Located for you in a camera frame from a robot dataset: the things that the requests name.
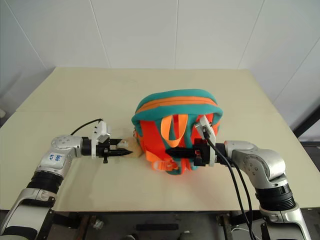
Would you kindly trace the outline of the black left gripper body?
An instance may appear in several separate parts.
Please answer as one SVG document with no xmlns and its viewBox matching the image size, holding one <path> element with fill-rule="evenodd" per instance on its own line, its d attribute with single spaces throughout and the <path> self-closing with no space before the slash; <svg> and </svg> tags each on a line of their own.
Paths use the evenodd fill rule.
<svg viewBox="0 0 320 240">
<path fill-rule="evenodd" d="M 116 145 L 110 145 L 109 138 L 102 143 L 99 142 L 98 145 L 96 146 L 96 156 L 99 158 L 103 158 L 104 164 L 108 163 L 109 157 L 113 157 L 113 156 L 110 156 L 110 150 L 116 150 L 116 149 L 111 149 L 111 147 L 116 147 Z"/>
</svg>

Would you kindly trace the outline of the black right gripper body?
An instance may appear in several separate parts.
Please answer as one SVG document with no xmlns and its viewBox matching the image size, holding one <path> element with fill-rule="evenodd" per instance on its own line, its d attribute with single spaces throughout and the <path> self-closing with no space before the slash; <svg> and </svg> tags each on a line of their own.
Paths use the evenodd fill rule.
<svg viewBox="0 0 320 240">
<path fill-rule="evenodd" d="M 193 150 L 195 154 L 193 164 L 195 166 L 206 167 L 210 165 L 212 148 L 205 139 L 195 138 Z"/>
</svg>

